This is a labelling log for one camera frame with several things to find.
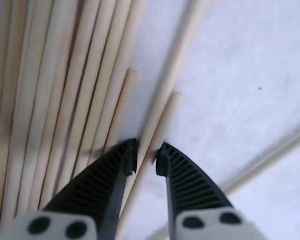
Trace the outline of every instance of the ribbed grip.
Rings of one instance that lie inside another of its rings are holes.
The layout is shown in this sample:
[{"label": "ribbed grip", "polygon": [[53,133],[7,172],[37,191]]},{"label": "ribbed grip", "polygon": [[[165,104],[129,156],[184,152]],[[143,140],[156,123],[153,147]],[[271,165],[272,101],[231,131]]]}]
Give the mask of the ribbed grip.
[{"label": "ribbed grip", "polygon": [[44,208],[47,211],[88,215],[98,237],[115,234],[126,177],[136,168],[137,144],[127,140],[101,156],[75,177]]},{"label": "ribbed grip", "polygon": [[172,236],[176,217],[181,212],[232,206],[208,175],[170,144],[162,145],[156,161],[157,174],[166,177]]}]

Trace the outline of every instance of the black hole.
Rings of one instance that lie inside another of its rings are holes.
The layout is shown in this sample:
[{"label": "black hole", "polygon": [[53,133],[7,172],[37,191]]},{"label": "black hole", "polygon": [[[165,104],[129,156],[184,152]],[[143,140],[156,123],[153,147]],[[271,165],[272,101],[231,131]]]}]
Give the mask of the black hole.
[{"label": "black hole", "polygon": [[183,226],[185,228],[191,228],[191,229],[200,229],[204,227],[204,223],[201,221],[201,219],[197,218],[196,216],[192,216],[192,217],[186,217],[183,220]]},{"label": "black hole", "polygon": [[235,215],[232,212],[225,212],[222,213],[221,217],[220,217],[220,222],[221,223],[225,223],[225,224],[240,224],[241,223],[241,219]]},{"label": "black hole", "polygon": [[28,231],[32,235],[38,235],[46,231],[49,228],[51,220],[46,216],[41,216],[31,221]]},{"label": "black hole", "polygon": [[82,221],[71,223],[66,228],[66,236],[69,239],[77,239],[82,237],[86,232],[86,224]]}]

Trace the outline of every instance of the white surface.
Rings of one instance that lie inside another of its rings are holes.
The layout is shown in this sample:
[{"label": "white surface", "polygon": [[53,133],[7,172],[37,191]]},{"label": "white surface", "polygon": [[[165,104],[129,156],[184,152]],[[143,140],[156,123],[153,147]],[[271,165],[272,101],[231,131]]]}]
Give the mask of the white surface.
[{"label": "white surface", "polygon": [[[150,1],[122,139],[142,131],[187,2]],[[226,181],[300,126],[300,0],[210,1],[176,89],[185,105],[167,140]],[[300,151],[271,171],[231,199],[269,239],[300,239]],[[166,221],[165,181],[152,168],[125,239],[144,239]]]}]

